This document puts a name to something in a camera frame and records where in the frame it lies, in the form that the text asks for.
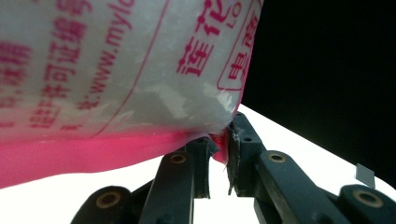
white surface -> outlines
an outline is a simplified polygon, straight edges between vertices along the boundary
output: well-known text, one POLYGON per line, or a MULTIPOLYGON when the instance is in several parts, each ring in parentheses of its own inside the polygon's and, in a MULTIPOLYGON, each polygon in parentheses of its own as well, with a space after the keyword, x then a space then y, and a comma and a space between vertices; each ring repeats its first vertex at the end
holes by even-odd
MULTIPOLYGON (((334 194, 344 185, 361 184, 355 166, 303 139, 245 106, 239 109, 252 123, 269 150, 294 158, 321 188, 334 194)), ((57 175, 11 188, 0 189, 0 223, 70 223, 74 214, 96 190, 105 186, 137 189, 152 179, 161 158, 98 174, 57 175)), ((253 200, 227 196, 225 166, 210 163, 211 200, 195 200, 194 223, 258 223, 253 200)), ((375 179, 376 189, 396 201, 396 190, 375 179)))

black background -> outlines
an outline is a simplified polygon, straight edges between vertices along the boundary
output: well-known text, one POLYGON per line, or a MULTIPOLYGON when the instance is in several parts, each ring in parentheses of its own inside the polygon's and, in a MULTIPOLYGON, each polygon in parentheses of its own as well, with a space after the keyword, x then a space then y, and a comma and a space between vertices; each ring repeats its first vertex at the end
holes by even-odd
POLYGON ((264 0, 242 104, 396 187, 396 2, 264 0))

plastic bag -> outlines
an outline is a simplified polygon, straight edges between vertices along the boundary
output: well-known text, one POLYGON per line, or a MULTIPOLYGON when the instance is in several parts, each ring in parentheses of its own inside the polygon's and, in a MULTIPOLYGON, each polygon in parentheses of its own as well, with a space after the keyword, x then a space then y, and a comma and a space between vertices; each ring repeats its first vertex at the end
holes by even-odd
POLYGON ((219 133, 260 0, 0 1, 0 188, 115 169, 219 133))

